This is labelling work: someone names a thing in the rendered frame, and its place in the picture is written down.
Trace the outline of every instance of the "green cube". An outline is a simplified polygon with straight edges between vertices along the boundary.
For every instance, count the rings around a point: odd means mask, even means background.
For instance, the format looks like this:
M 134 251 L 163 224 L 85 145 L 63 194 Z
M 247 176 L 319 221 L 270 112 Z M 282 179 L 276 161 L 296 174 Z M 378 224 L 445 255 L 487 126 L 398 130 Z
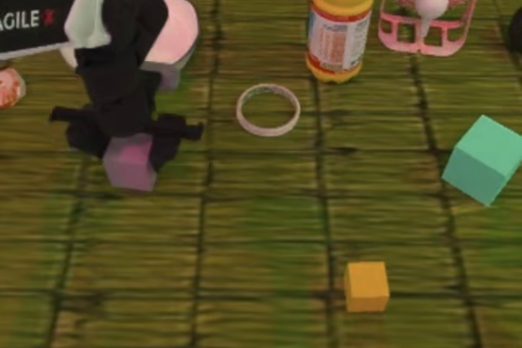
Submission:
M 483 205 L 491 205 L 522 161 L 522 137 L 480 116 L 458 141 L 442 178 Z

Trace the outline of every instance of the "orange bottle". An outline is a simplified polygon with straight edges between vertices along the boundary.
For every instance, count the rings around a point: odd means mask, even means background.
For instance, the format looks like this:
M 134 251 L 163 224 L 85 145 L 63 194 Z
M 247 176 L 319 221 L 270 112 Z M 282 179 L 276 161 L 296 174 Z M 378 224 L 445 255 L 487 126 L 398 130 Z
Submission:
M 312 0 L 307 67 L 320 81 L 342 83 L 359 73 L 374 0 Z

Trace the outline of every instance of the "white ring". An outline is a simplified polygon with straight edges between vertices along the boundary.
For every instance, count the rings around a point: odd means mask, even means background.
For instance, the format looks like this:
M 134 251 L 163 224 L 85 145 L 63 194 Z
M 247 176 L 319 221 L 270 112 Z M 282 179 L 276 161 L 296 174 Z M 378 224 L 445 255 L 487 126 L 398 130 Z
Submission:
M 264 93 L 282 95 L 290 101 L 290 103 L 292 104 L 292 106 L 294 106 L 295 109 L 294 116 L 290 119 L 290 121 L 288 121 L 283 126 L 278 126 L 277 128 L 263 128 L 261 126 L 255 126 L 254 124 L 246 120 L 245 116 L 243 115 L 243 105 L 254 95 Z M 247 132 L 255 134 L 256 136 L 273 138 L 276 136 L 286 134 L 295 127 L 299 119 L 299 116 L 301 116 L 301 104 L 299 103 L 299 100 L 297 99 L 295 94 L 284 86 L 274 85 L 272 83 L 261 83 L 259 85 L 255 85 L 247 89 L 243 94 L 241 94 L 241 96 L 237 100 L 236 118 L 239 121 L 240 126 Z

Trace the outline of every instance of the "orange cube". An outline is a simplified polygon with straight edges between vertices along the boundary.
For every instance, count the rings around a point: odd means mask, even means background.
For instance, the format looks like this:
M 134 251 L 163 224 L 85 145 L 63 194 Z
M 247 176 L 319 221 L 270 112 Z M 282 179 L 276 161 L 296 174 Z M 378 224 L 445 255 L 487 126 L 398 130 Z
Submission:
M 390 299 L 384 262 L 349 262 L 344 274 L 347 311 L 382 312 Z

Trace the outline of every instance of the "cube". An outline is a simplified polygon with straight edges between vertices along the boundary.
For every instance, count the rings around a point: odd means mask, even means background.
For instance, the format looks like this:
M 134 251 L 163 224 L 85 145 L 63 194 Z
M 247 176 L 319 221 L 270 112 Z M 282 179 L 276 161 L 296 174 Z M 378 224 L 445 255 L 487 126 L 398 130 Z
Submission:
M 390 299 L 384 262 L 349 262 L 344 291 L 348 312 L 383 312 Z
M 156 183 L 156 171 L 148 161 L 153 137 L 135 134 L 129 138 L 112 138 L 103 163 L 108 180 L 114 187 L 150 192 Z
M 453 149 L 442 179 L 483 205 L 491 205 L 522 161 L 522 138 L 480 116 Z

